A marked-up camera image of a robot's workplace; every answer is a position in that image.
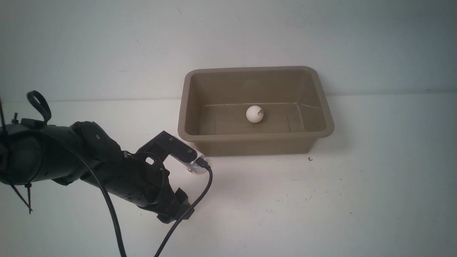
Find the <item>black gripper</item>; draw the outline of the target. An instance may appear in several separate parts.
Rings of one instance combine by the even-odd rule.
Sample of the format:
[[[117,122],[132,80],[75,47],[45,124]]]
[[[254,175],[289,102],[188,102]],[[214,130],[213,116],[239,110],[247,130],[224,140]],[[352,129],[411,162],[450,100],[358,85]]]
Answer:
[[[107,191],[140,209],[156,213],[162,223],[177,221],[181,216],[187,220],[195,210],[182,189],[172,189],[169,175],[158,157],[135,153],[109,171]]]

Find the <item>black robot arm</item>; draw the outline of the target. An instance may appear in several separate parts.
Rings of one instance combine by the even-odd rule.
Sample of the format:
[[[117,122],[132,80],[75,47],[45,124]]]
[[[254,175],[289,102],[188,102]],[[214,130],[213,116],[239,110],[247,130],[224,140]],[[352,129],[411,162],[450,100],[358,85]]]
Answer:
[[[194,212],[187,194],[174,191],[163,162],[173,156],[193,162],[195,150],[162,131],[136,153],[127,153],[95,122],[70,127],[39,125],[34,120],[8,124],[1,135],[1,183],[26,185],[52,180],[70,185],[81,180],[156,213],[162,223],[187,220]]]

